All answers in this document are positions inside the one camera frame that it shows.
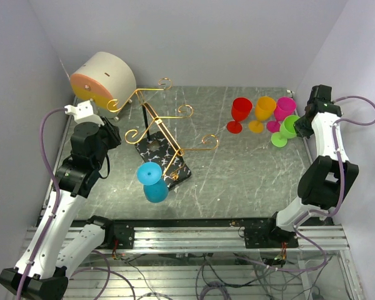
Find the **green plastic wine glass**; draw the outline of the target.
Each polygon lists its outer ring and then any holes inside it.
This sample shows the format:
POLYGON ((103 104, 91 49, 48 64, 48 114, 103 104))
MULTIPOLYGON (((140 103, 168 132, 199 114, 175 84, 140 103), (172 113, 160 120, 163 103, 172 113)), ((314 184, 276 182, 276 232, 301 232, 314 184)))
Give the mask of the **green plastic wine glass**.
POLYGON ((271 142, 277 148, 283 148, 290 139, 297 136, 294 123, 299 120, 299 116, 290 115, 280 125, 279 132, 271 136, 271 142))

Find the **magenta plastic wine glass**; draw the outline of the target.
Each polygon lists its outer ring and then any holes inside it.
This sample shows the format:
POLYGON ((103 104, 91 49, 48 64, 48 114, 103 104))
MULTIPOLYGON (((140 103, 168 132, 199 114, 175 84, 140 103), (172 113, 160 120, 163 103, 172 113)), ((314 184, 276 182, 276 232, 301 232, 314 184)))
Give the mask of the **magenta plastic wine glass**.
POLYGON ((279 132, 279 128, 284 119, 294 113, 296 103, 291 97, 281 97, 276 102, 276 109, 274 110, 274 121, 269 121, 266 128, 271 133, 279 132))

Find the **orange plastic wine glass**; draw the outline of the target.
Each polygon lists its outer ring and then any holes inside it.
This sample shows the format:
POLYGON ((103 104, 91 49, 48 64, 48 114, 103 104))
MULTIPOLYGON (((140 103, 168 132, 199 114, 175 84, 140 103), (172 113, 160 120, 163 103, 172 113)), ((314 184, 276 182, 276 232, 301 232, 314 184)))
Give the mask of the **orange plastic wine glass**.
POLYGON ((276 101, 268 96, 260 97, 254 109, 255 120, 251 121, 248 128, 253 133, 261 133, 264 130, 264 121, 268 120, 276 109, 276 101))

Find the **red plastic wine glass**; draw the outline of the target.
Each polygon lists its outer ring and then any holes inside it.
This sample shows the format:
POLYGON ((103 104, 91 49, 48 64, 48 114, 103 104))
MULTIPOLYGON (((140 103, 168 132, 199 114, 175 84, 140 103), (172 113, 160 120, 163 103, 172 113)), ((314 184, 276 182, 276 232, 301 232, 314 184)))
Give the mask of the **red plastic wine glass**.
POLYGON ((232 134, 239 134, 243 130, 241 122, 250 114, 253 108, 252 102, 245 97, 238 97, 232 103, 231 116, 232 121, 227 123, 226 129, 232 134))

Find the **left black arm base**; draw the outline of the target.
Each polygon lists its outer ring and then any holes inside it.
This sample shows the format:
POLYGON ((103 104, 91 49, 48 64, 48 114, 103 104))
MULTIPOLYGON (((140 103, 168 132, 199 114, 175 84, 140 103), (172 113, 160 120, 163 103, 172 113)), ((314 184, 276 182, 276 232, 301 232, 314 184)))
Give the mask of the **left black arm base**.
POLYGON ((128 222, 107 220, 101 226, 104 229, 104 241, 100 248, 104 249, 132 249, 134 246, 135 231, 128 222))

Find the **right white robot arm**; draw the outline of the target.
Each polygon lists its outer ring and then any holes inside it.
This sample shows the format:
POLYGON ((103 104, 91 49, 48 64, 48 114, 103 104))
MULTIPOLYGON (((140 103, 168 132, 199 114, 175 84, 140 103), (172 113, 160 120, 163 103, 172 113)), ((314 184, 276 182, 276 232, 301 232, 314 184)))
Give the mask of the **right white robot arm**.
POLYGON ((317 157, 302 175, 297 197, 270 218, 263 232, 264 242, 272 248, 289 242, 309 218, 335 215, 359 174, 358 165, 349 161, 344 150, 342 112, 331 101, 331 92, 330 86, 313 86, 304 115, 287 126, 300 138, 315 138, 317 157))

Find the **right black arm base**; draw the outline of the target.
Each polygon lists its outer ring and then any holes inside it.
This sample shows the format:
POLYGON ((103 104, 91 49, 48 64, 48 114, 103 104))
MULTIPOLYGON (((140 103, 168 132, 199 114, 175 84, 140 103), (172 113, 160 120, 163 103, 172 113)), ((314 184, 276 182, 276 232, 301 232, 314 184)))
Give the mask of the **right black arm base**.
POLYGON ((265 227, 245 227, 239 229, 238 234, 243 238, 246 249, 282 248, 288 249, 299 246, 296 235, 293 232, 280 229, 267 229, 265 227))

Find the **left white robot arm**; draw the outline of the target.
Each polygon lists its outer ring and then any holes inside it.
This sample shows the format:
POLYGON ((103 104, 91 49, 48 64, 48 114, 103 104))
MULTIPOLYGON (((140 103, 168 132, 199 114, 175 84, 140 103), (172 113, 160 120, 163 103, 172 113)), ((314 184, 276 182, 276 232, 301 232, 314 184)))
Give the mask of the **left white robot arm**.
POLYGON ((71 153, 55 173, 44 216, 29 246, 14 267, 3 269, 0 284, 24 299, 62 299, 77 267, 97 247, 108 248, 115 240, 114 223, 92 216, 81 232, 63 244, 69 228, 104 165, 108 151, 121 144, 118 127, 105 117, 101 124, 88 121, 74 128, 71 153))

